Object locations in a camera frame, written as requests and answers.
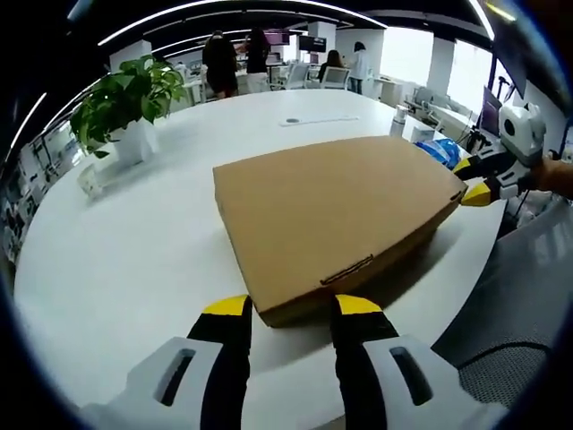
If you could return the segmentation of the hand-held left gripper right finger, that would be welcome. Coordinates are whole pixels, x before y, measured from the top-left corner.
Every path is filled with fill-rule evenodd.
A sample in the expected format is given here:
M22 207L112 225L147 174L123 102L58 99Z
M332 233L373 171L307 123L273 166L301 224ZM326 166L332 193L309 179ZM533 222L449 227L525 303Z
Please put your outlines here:
M366 298L335 295L330 333L348 429L493 429L508 412L472 397L456 367Z

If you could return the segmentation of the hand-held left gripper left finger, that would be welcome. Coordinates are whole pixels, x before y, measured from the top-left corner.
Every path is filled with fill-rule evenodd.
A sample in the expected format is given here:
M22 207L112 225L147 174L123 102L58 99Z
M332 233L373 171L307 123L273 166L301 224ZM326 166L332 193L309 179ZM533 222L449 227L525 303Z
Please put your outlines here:
M174 337L137 364L106 404L80 411L93 429L238 429L252 344L252 300L207 306L186 337Z

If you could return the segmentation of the person's right hand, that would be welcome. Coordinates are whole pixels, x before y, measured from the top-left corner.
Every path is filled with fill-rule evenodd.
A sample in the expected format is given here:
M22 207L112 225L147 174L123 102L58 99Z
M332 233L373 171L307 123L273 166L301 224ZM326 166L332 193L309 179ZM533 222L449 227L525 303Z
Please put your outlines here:
M548 155L536 153L527 158L528 172L523 178L522 188L526 191L552 192L572 200L572 165L556 158L556 153Z

